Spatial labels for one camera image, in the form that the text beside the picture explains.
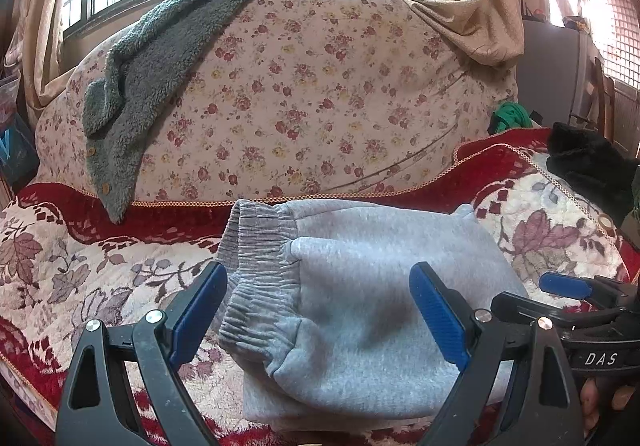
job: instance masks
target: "blue rubber pad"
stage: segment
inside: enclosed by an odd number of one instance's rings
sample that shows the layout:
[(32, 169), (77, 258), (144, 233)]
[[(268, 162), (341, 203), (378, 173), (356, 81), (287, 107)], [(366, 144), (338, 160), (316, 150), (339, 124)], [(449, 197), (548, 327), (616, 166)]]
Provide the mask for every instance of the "blue rubber pad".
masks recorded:
[(171, 366), (178, 370), (189, 363), (200, 347), (216, 311), (226, 293), (226, 270), (222, 264), (212, 262), (201, 273), (209, 278), (200, 286), (191, 298), (187, 309), (174, 328), (172, 353), (169, 356)]
[(444, 359), (463, 372), (470, 359), (465, 331), (420, 264), (411, 268), (409, 290)]
[(560, 273), (545, 273), (540, 277), (540, 289), (551, 295), (584, 300), (591, 297), (591, 285), (582, 279)]

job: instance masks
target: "black fabric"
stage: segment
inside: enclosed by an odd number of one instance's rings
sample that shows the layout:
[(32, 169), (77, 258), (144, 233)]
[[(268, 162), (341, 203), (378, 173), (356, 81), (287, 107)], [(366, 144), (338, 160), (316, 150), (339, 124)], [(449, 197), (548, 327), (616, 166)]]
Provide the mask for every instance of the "black fabric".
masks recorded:
[(554, 123), (547, 148), (546, 168), (622, 225), (634, 206), (631, 182), (639, 162), (623, 157), (597, 132), (565, 123)]

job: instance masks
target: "silver bolt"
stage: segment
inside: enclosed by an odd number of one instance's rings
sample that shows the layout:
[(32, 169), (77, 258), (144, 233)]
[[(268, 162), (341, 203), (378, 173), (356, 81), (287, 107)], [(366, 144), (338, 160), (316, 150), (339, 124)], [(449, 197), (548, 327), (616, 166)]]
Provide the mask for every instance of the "silver bolt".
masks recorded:
[(158, 309), (153, 309), (153, 311), (149, 311), (146, 313), (145, 320), (149, 323), (158, 323), (162, 319), (162, 311), (158, 311)]
[(541, 329), (544, 329), (545, 331), (548, 331), (549, 329), (553, 328), (554, 323), (549, 320), (549, 318), (547, 318), (546, 316), (543, 316), (542, 318), (538, 318), (538, 327), (540, 327)]
[(97, 331), (100, 328), (100, 320), (89, 320), (84, 328), (89, 332)]
[(490, 322), (492, 318), (491, 311), (487, 311), (487, 309), (478, 309), (474, 312), (474, 318), (481, 323)]

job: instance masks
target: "green cloth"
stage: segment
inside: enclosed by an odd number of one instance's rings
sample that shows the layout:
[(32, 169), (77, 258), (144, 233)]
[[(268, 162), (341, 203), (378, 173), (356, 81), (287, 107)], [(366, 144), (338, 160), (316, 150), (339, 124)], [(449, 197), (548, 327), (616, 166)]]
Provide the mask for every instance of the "green cloth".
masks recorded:
[(136, 186), (146, 136), (191, 67), (248, 0), (165, 0), (107, 54), (87, 87), (86, 162), (109, 219), (121, 222)]
[(494, 116), (497, 121), (494, 134), (517, 127), (523, 129), (530, 129), (533, 127), (529, 114), (525, 108), (522, 105), (510, 101), (500, 105), (497, 111), (494, 112)]

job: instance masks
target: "folded gray pants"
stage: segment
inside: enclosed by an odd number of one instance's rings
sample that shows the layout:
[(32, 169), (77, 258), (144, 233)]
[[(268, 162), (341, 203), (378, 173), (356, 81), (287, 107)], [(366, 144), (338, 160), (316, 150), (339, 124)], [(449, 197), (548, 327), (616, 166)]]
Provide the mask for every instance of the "folded gray pants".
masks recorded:
[[(218, 248), (215, 323), (244, 369), (244, 416), (278, 429), (390, 426), (433, 416), (458, 376), (409, 292), (427, 261), (472, 308), (527, 296), (469, 205), (451, 215), (315, 199), (240, 200)], [(491, 400), (506, 389), (503, 363)]]

